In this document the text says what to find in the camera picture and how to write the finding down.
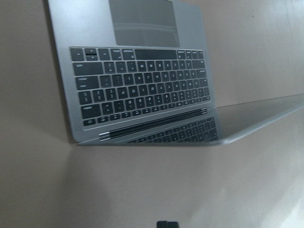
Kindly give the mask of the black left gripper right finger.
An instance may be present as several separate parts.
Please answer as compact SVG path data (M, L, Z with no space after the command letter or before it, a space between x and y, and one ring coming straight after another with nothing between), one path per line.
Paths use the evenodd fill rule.
M177 221L168 221L167 222L167 228L178 228L178 222Z

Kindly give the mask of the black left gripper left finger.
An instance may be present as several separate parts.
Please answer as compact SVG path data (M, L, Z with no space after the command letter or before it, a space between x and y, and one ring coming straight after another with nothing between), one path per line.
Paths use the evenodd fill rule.
M158 221L157 228L168 228L168 221Z

